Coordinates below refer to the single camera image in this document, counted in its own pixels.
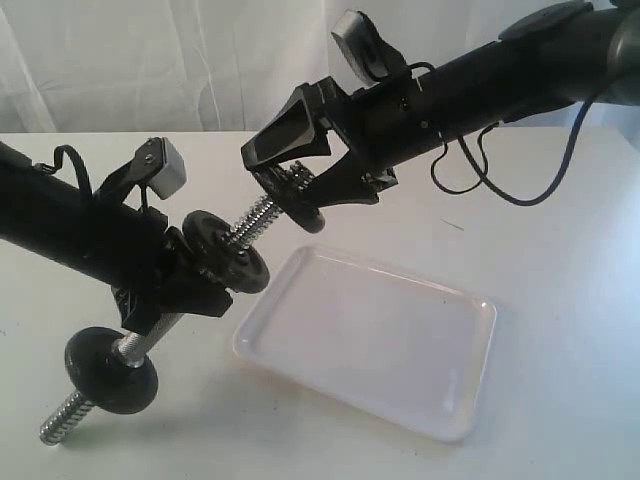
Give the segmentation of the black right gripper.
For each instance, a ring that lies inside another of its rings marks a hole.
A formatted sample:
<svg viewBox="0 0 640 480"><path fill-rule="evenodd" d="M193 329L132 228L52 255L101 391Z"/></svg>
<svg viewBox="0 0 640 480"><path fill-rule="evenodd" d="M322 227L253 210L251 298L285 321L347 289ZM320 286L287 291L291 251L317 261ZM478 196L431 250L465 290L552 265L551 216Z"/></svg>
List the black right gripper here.
<svg viewBox="0 0 640 480"><path fill-rule="evenodd" d="M333 131L346 153L307 187L313 206L375 205L394 185L391 170L440 147L439 76L398 74L348 94L330 77L296 87L262 130L241 147L258 172L286 161L329 156Z"/></svg>

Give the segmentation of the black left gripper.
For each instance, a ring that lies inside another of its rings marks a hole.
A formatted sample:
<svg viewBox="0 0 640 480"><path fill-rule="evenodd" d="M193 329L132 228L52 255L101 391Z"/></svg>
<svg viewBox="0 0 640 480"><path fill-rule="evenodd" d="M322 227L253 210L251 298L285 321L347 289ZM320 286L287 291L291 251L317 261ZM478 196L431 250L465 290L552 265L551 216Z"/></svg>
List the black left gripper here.
<svg viewBox="0 0 640 480"><path fill-rule="evenodd" d="M220 318L233 303L226 288L197 270L199 262L182 231L153 207L141 207L118 257L123 267L112 294L121 327L150 333L166 314Z"/></svg>

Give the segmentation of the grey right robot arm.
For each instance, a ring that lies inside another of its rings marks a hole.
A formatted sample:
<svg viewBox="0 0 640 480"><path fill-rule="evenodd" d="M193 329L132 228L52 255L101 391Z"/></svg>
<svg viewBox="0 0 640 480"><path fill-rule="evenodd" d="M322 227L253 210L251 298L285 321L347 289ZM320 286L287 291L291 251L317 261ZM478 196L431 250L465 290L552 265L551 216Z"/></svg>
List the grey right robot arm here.
<svg viewBox="0 0 640 480"><path fill-rule="evenodd" d="M396 184L396 166L498 122L577 102L639 101L635 1L551 5L437 67L408 63L361 11L345 12L332 35L363 87L347 93L329 77L299 85L241 150L265 180L284 162L329 155L334 132L347 151L305 191L317 207L374 203Z"/></svg>

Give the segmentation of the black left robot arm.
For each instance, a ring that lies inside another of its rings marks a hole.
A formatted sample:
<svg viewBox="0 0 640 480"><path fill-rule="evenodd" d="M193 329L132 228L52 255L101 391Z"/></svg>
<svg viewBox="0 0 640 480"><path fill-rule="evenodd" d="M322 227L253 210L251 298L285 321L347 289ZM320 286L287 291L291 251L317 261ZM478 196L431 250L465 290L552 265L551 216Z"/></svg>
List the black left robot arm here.
<svg viewBox="0 0 640 480"><path fill-rule="evenodd" d="M226 288L200 271L182 232L159 210L125 203L138 188L167 199L186 182L184 160L152 137L98 189L69 145L52 164L1 147L1 237L112 288L124 329L148 334L164 314L222 317Z"/></svg>

